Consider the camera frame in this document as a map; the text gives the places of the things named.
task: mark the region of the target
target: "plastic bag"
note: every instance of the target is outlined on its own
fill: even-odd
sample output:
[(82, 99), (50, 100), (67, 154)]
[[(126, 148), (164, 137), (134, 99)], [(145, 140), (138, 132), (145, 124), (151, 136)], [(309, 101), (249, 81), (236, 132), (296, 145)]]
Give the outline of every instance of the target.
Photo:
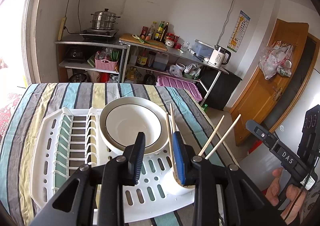
[(190, 65), (187, 65), (184, 72), (193, 76), (195, 79), (200, 75), (202, 64), (199, 63), (192, 63)]
[(280, 75), (291, 76), (290, 68), (286, 68), (284, 63), (291, 58), (292, 52), (293, 45), (279, 47), (276, 44), (273, 48), (263, 49), (258, 66), (266, 80), (269, 80), (277, 72)]
[(182, 77), (182, 71), (183, 70), (181, 70), (175, 65), (171, 65), (169, 70), (170, 74), (176, 77)]

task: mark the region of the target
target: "gas stove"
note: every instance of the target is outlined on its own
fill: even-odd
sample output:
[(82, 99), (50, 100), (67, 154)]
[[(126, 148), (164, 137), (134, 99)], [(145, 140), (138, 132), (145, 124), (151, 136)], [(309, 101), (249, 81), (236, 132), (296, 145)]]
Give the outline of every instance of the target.
[(119, 31), (119, 29), (113, 30), (96, 30), (92, 28), (85, 29), (80, 32), (84, 38), (100, 38), (100, 39), (109, 39), (114, 37), (114, 35)]

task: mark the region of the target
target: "hand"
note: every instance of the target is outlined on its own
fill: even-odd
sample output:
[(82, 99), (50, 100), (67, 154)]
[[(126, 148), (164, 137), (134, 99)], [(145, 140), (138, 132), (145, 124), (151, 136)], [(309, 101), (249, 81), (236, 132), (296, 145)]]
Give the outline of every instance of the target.
[[(275, 177), (275, 179), (272, 181), (266, 194), (266, 198), (273, 206), (276, 206), (279, 202), (279, 199), (278, 199), (278, 194), (280, 191), (279, 177), (281, 175), (282, 169), (283, 168), (277, 168), (273, 170), (272, 175)], [(294, 200), (296, 199), (299, 193), (300, 193), (300, 188), (294, 185), (289, 185), (289, 187), (287, 188), (286, 196), (291, 202), (282, 212), (281, 214), (282, 219), (284, 219), (287, 216), (291, 206), (293, 205)], [(296, 201), (294, 207), (292, 208), (288, 218), (286, 219), (285, 221), (286, 224), (290, 224), (291, 222), (294, 221), (303, 204), (305, 197), (306, 197), (306, 192), (303, 191), (299, 199)]]

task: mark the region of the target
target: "black cabinet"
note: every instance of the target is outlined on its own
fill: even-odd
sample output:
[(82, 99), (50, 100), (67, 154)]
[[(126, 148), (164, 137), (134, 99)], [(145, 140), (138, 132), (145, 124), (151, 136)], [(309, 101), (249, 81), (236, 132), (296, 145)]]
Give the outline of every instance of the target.
[[(240, 77), (236, 76), (234, 73), (228, 71), (229, 74), (221, 73), (216, 84), (213, 86), (208, 98), (205, 101), (209, 107), (223, 110), (231, 94), (238, 86), (239, 82), (242, 80)], [(201, 81), (207, 89), (210, 88), (213, 80), (215, 79), (218, 71), (209, 67), (205, 67), (202, 71)], [(202, 97), (205, 96), (206, 91), (203, 89), (200, 83), (197, 84), (199, 92)]]

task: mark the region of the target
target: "white kettle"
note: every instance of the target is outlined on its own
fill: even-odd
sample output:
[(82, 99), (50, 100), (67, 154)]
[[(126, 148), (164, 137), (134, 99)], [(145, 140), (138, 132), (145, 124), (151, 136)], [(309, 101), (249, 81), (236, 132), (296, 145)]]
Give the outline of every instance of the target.
[[(215, 46), (214, 48), (215, 49), (213, 50), (212, 55), (210, 56), (209, 63), (216, 67), (220, 67), (222, 64), (227, 64), (230, 60), (231, 52), (220, 46)], [(223, 62), (223, 60), (226, 57), (226, 54), (228, 55), (228, 58), (225, 62)]]

